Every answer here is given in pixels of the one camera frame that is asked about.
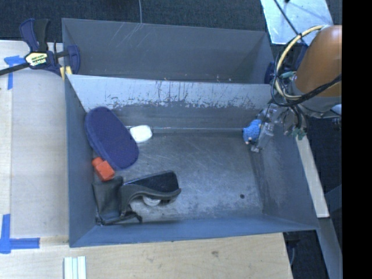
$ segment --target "yellow label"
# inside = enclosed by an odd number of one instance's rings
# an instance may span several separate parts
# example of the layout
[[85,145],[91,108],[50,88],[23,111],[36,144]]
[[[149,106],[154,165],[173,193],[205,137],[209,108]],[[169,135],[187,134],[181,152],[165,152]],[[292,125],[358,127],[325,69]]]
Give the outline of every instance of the yellow label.
[[45,53],[31,53],[25,59],[31,66],[44,64],[47,62],[48,55]]

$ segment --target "wire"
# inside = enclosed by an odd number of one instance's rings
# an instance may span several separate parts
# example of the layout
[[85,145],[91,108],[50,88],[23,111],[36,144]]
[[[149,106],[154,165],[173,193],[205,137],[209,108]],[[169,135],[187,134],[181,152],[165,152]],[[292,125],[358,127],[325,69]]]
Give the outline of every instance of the wire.
[[293,247],[293,248],[292,248],[292,257],[291,257],[291,261],[289,262],[290,266],[293,266],[293,262],[295,261],[295,255],[296,255],[296,250],[295,250],[295,248]]
[[[275,66],[275,72],[276,72],[276,75],[278,74],[279,70],[280,70],[280,67],[282,66],[282,63],[284,61],[284,58],[286,57],[286,55],[288,54],[288,52],[292,49],[292,47],[296,44],[296,42],[304,37],[304,36],[307,36],[308,34],[310,34],[311,32],[314,32],[314,31],[317,31],[317,30],[320,30],[324,27],[324,25],[318,25],[318,26],[314,26],[314,27],[311,27],[307,30],[305,30],[304,32],[298,34],[297,36],[295,36],[289,43],[288,45],[285,47],[283,53],[281,54],[276,66]],[[276,90],[278,91],[278,93],[280,95],[282,95],[284,98],[287,98],[287,99],[299,99],[301,97],[301,95],[288,95],[285,91],[283,91],[280,86],[279,86],[279,83],[278,83],[278,80],[277,78],[274,78],[274,84],[275,84],[275,87],[276,87]]]
[[278,105],[278,106],[294,106],[294,105],[298,105],[304,101],[307,101],[309,100],[310,98],[313,98],[315,97],[316,95],[322,93],[323,91],[325,91],[326,89],[334,86],[335,84],[339,83],[341,81],[341,78],[342,78],[342,74],[338,75],[333,81],[330,81],[329,83],[327,84],[324,84],[324,85],[321,85],[317,88],[315,88],[313,91],[310,91],[306,94],[303,94],[301,95],[301,97],[297,100],[294,100],[294,101],[288,101],[287,103],[281,103],[281,102],[278,102],[276,100],[276,97],[275,95],[273,95],[273,86],[271,86],[271,97],[273,98],[273,102]]
[[[293,24],[291,23],[291,21],[289,20],[289,18],[286,16],[286,14],[284,13],[284,11],[282,10],[282,8],[280,7],[279,3],[277,0],[274,0],[275,4],[278,6],[280,12],[282,13],[282,15],[284,16],[285,20],[288,22],[288,24],[291,26],[292,30],[296,33],[296,34],[299,34],[298,31],[296,30],[295,26],[293,26]],[[303,40],[303,38],[301,37],[301,41],[306,45],[308,46],[307,43],[305,43],[305,40]]]
[[141,0],[138,0],[138,6],[139,6],[139,22],[142,24],[142,5],[141,5]]

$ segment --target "orange block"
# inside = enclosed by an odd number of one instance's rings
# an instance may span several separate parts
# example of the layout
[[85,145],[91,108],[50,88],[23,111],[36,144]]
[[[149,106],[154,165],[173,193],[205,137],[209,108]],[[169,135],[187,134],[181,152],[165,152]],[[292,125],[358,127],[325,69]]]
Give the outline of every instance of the orange block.
[[115,175],[115,171],[111,165],[106,160],[103,161],[101,157],[93,159],[92,165],[99,179],[103,182],[111,180]]

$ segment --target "gray bin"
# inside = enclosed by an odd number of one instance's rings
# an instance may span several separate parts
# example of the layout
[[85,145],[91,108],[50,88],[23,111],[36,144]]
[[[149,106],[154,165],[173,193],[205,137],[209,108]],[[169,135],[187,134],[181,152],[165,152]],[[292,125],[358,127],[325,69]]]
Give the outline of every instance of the gray bin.
[[[242,139],[270,100],[266,33],[64,19],[63,41],[81,51],[79,74],[66,80],[71,247],[317,228],[295,140],[278,127],[266,149],[252,153]],[[177,175],[175,202],[131,204],[142,224],[96,225],[84,117],[97,106],[127,127],[153,129],[138,160],[117,173],[124,181]]]

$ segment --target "bin floor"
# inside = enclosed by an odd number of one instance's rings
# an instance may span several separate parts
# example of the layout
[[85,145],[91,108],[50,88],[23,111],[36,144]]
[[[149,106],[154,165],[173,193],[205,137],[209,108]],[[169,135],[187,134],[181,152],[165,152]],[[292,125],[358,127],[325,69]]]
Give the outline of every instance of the bin floor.
[[249,147],[241,130],[154,131],[149,141],[138,146],[138,160],[117,172],[124,182],[172,170],[182,189],[168,205],[151,207],[142,199],[134,200],[131,206],[144,222],[262,214]]

